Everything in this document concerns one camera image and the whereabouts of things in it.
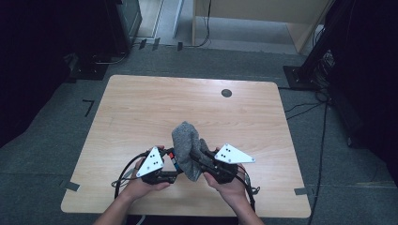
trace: person's right hand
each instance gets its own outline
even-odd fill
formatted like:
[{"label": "person's right hand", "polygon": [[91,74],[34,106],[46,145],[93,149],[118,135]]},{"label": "person's right hand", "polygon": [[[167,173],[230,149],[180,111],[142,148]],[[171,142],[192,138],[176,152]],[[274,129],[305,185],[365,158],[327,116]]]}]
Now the person's right hand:
[{"label": "person's right hand", "polygon": [[[244,170],[243,166],[241,164],[238,164],[237,175],[240,178],[242,178],[242,180],[245,180],[245,175],[243,170]],[[244,185],[236,178],[230,183],[220,185],[210,173],[204,172],[203,176],[207,180],[207,184],[210,187],[215,188],[217,191],[219,191],[222,198],[231,207],[234,207],[242,202],[246,203],[248,202],[246,198],[246,189]]]},{"label": "person's right hand", "polygon": [[[245,179],[244,168],[241,164],[238,164],[237,175],[242,178],[242,180]],[[234,210],[239,219],[239,224],[264,224],[261,218],[252,210],[249,201],[246,198],[246,189],[242,182],[235,178],[231,183],[220,185],[210,173],[204,172],[203,176],[207,180],[208,185],[219,191],[225,202]]]}]

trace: black cable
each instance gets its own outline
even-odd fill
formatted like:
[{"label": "black cable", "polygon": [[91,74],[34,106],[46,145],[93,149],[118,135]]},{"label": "black cable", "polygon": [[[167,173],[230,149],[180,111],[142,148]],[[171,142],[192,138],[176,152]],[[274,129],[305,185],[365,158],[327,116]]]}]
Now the black cable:
[{"label": "black cable", "polygon": [[286,110],[286,111],[284,111],[284,112],[285,112],[285,113],[289,113],[289,112],[291,112],[292,110],[294,110],[296,107],[305,106],[305,105],[316,105],[316,104],[319,104],[319,102],[316,102],[316,103],[302,103],[302,104],[299,104],[299,105],[295,105],[295,106],[293,106],[290,110]]},{"label": "black cable", "polygon": [[313,216],[314,216],[314,211],[316,208],[316,203],[318,201],[318,195],[319,195],[319,188],[321,186],[321,180],[322,180],[322,164],[323,164],[323,153],[324,153],[324,145],[325,145],[325,133],[326,133],[326,116],[328,112],[328,104],[325,104],[325,112],[324,112],[324,121],[323,121],[323,128],[322,128],[322,141],[321,141],[321,151],[319,154],[319,170],[318,170],[318,182],[316,184],[316,191],[315,191],[315,198],[314,198],[314,204],[313,207],[311,208],[311,214],[308,220],[308,225],[310,225],[313,222]]},{"label": "black cable", "polygon": [[300,112],[300,113],[298,113],[298,114],[295,114],[295,115],[292,115],[292,116],[290,116],[290,117],[287,117],[286,120],[289,120],[289,119],[294,118],[294,117],[296,117],[296,116],[298,116],[298,115],[304,114],[304,113],[306,113],[306,112],[312,110],[313,108],[316,108],[316,107],[318,107],[318,106],[320,106],[320,105],[322,105],[322,104],[324,104],[324,103],[325,103],[325,102],[318,103],[317,105],[311,107],[310,109],[308,109],[308,110],[306,110],[306,111],[304,111],[304,112]]},{"label": "black cable", "polygon": [[253,196],[252,187],[249,187],[249,185],[247,185],[246,182],[242,178],[240,178],[240,176],[236,175],[235,178],[245,186],[246,191],[248,192],[249,199],[250,199],[250,206],[252,207],[253,211],[255,212],[255,200],[254,200],[254,196]]},{"label": "black cable", "polygon": [[207,43],[208,39],[210,38],[210,28],[209,28],[209,26],[208,26],[208,22],[209,22],[209,20],[210,20],[210,10],[211,10],[211,0],[208,2],[207,24],[205,23],[206,30],[207,30],[206,38],[205,38],[205,40],[202,42],[202,44],[193,46],[193,48],[200,48],[200,47],[204,46],[204,45]]},{"label": "black cable", "polygon": [[121,61],[123,61],[125,58],[126,58],[126,56],[127,56],[127,54],[126,53],[124,53],[123,54],[123,56],[122,56],[122,58],[121,59],[119,59],[119,60],[117,60],[117,61],[114,61],[114,62],[94,62],[94,64],[99,64],[99,65],[112,65],[112,64],[118,64],[118,63],[120,63]]},{"label": "black cable", "polygon": [[120,183],[123,179],[123,175],[126,172],[126,170],[129,168],[129,166],[131,165],[131,163],[133,163],[135,160],[137,160],[138,158],[141,157],[146,157],[149,154],[149,152],[144,152],[141,153],[140,155],[136,156],[135,158],[133,158],[128,164],[127,166],[123,169],[123,172],[120,174],[119,178],[116,181],[116,187],[115,187],[115,199],[117,198],[117,196],[119,195],[119,189],[120,189]]}]

